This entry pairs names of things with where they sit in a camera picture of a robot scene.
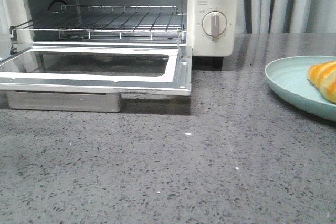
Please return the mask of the grey curtain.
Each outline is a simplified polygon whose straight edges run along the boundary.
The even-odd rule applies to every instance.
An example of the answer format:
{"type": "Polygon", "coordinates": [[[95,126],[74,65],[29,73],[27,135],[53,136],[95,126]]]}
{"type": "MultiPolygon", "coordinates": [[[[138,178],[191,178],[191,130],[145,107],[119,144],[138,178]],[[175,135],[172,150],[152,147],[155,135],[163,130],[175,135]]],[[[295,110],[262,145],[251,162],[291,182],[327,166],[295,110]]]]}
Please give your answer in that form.
{"type": "Polygon", "coordinates": [[[335,0],[238,0],[238,34],[334,32],[335,0]]]}

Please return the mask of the light green plate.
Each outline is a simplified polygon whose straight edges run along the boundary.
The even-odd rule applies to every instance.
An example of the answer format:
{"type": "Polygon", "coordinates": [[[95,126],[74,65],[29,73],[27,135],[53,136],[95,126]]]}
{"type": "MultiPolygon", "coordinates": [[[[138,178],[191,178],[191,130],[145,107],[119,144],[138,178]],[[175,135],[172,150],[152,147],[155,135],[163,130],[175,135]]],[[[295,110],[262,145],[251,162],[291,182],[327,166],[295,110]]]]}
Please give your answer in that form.
{"type": "Polygon", "coordinates": [[[308,80],[312,65],[335,61],[335,56],[293,56],[277,59],[265,67],[272,91],[289,104],[320,118],[335,121],[335,104],[326,100],[308,80]]]}

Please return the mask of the oven glass door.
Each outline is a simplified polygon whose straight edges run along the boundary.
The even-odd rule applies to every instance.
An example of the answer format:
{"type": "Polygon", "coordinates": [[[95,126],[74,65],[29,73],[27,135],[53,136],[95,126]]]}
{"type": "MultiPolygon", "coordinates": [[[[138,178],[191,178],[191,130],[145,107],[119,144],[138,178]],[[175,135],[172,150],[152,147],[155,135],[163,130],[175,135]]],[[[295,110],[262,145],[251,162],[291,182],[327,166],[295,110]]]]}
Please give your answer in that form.
{"type": "Polygon", "coordinates": [[[1,89],[188,96],[191,50],[31,46],[1,61],[1,89]]]}

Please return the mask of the golden croissant bread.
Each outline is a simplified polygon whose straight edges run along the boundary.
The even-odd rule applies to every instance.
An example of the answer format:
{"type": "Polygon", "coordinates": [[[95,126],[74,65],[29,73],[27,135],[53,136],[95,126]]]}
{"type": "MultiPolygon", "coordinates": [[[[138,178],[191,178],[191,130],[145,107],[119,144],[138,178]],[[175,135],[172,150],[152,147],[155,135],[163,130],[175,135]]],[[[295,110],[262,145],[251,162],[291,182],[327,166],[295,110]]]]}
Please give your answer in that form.
{"type": "Polygon", "coordinates": [[[312,65],[308,70],[308,80],[324,98],[335,103],[335,61],[312,65]]]}

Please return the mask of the lower oven knob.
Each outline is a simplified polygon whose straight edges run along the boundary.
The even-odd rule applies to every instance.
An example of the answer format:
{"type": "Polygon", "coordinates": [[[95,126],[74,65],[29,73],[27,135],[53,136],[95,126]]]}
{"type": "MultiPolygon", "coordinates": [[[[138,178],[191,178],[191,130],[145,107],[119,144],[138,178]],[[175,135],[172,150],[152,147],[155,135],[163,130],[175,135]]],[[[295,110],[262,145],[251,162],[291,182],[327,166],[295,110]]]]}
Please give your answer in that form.
{"type": "Polygon", "coordinates": [[[227,19],[221,12],[210,12],[205,15],[202,21],[203,30],[207,35],[218,37],[224,32],[227,25],[227,19]]]}

